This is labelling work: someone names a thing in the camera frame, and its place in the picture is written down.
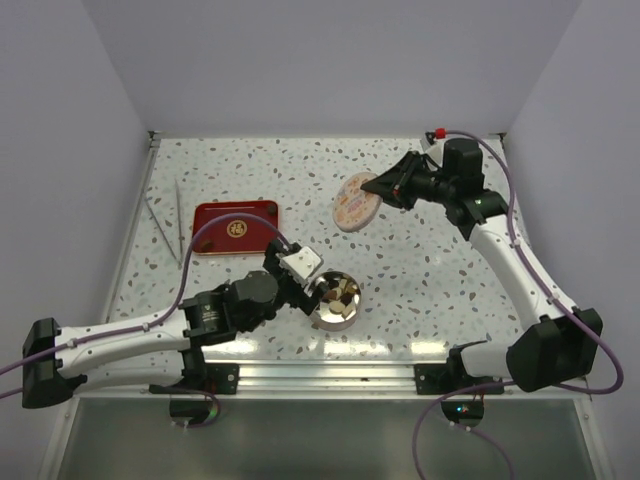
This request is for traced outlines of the round silver tin lid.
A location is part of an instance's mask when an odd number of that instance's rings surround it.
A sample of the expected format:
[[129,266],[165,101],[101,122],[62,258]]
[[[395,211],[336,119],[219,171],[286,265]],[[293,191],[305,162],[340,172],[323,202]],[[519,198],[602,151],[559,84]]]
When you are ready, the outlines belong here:
[[376,177],[371,172],[352,175],[340,187],[332,207],[332,218],[343,232],[357,232],[365,228],[376,216],[382,199],[366,192],[362,185]]

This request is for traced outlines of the round silver tin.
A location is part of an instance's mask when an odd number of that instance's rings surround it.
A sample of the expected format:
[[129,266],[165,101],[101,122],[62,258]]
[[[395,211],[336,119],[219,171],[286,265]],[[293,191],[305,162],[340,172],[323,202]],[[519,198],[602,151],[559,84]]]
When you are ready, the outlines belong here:
[[359,284],[349,274],[330,270],[316,277],[312,293],[321,293],[318,305],[310,315],[312,324],[328,332],[350,328],[358,318],[362,306]]

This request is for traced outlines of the silver metal tweezers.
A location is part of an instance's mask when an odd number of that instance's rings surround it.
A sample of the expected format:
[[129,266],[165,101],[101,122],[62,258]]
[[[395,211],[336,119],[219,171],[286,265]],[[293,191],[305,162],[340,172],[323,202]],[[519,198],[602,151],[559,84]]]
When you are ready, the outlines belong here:
[[184,262],[184,236],[183,236],[183,209],[182,198],[179,182],[174,180],[173,187],[174,205],[173,205],[173,217],[159,217],[153,209],[153,206],[159,202],[159,198],[151,201],[148,197],[143,198],[144,206],[153,222],[155,228],[158,230],[160,238],[166,245],[171,258],[176,262],[177,266],[181,268]]

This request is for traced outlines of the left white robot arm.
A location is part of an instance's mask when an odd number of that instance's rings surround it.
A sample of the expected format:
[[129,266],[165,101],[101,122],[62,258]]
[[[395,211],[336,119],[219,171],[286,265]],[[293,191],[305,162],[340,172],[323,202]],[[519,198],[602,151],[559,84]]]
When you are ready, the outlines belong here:
[[90,327],[34,322],[22,346],[22,406],[42,409],[81,390],[148,384],[201,390],[203,350],[235,341],[274,319],[285,306],[311,316],[328,288],[318,282],[322,257],[309,246],[275,239],[263,266],[153,314]]

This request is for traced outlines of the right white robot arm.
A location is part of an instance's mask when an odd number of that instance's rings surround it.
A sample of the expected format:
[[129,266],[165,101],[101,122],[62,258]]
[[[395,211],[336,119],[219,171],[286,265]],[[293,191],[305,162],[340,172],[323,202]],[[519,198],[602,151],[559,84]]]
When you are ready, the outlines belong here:
[[444,207],[449,222],[479,252],[513,304],[523,333],[511,345],[487,340],[452,348],[437,378],[441,393],[468,392],[492,379],[510,380],[525,392],[588,375],[603,322],[581,309],[535,258],[514,222],[515,197],[485,185],[486,142],[458,132],[424,153],[408,152],[362,191],[396,209],[424,200]]

